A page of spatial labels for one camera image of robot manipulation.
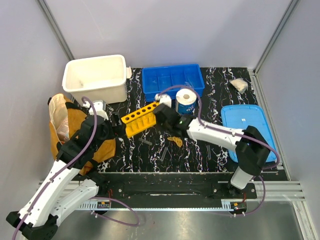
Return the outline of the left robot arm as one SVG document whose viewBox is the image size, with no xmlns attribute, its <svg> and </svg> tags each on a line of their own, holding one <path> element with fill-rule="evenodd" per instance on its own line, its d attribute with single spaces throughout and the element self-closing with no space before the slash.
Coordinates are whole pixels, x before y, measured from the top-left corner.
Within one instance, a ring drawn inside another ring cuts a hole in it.
<svg viewBox="0 0 320 240">
<path fill-rule="evenodd" d="M 106 140 L 124 134 L 118 113 L 87 116 L 69 141 L 63 144 L 49 174 L 29 202 L 19 211 L 12 211 L 6 221 L 15 228 L 12 239 L 21 233 L 28 240 L 50 240 L 61 223 L 83 202 L 103 198 L 108 192 L 108 181 L 95 169 L 90 170 L 80 186 L 59 199 L 70 181 L 86 163 L 98 163 L 94 154 Z"/>
</svg>

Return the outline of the yellow test tube rack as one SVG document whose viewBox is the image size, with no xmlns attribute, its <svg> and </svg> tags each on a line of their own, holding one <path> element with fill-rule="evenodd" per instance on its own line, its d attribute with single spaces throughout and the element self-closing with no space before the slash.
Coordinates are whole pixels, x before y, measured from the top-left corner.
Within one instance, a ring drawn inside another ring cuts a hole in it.
<svg viewBox="0 0 320 240">
<path fill-rule="evenodd" d="M 159 102 L 152 102 L 121 118 L 121 121 L 125 125 L 125 134 L 128 138 L 153 127 L 157 123 L 153 111 L 158 105 Z"/>
</svg>

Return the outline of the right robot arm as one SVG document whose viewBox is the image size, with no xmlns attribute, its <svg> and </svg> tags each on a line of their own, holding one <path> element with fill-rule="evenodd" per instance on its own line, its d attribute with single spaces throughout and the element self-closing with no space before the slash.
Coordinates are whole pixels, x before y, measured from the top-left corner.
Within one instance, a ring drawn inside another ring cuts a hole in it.
<svg viewBox="0 0 320 240">
<path fill-rule="evenodd" d="M 258 177 L 271 152 L 269 145 L 257 128 L 227 128 L 209 123 L 192 115 L 181 115 L 161 103 L 154 110 L 156 123 L 175 137 L 204 141 L 236 153 L 238 167 L 227 186 L 228 194 L 239 198 L 248 182 Z"/>
</svg>

